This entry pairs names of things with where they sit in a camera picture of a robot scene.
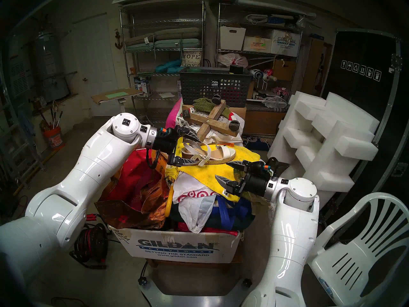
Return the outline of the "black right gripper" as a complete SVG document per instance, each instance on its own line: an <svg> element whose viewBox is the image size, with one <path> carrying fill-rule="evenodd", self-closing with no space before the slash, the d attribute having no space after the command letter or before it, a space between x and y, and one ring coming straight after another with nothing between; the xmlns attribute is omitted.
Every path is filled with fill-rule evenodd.
<svg viewBox="0 0 409 307"><path fill-rule="evenodd" d="M250 161L230 161L228 166L240 172L246 172L245 178L239 182L229 180L226 177L215 175L217 182L229 194L241 194L245 187L246 192L253 194L265 194L268 182L271 179L271 166L255 164Z"/></svg>

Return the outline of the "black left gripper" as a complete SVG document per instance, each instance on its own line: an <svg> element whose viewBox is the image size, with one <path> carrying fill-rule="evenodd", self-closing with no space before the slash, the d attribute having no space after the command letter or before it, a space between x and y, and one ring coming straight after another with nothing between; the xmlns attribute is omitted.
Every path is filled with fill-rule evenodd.
<svg viewBox="0 0 409 307"><path fill-rule="evenodd" d="M156 130L156 136L153 141L153 150L168 154L169 165L176 167L196 166L200 160L182 158L181 153L176 153L177 143L180 137L194 142L202 142L197 133L185 126L176 126L174 128L160 128Z"/></svg>

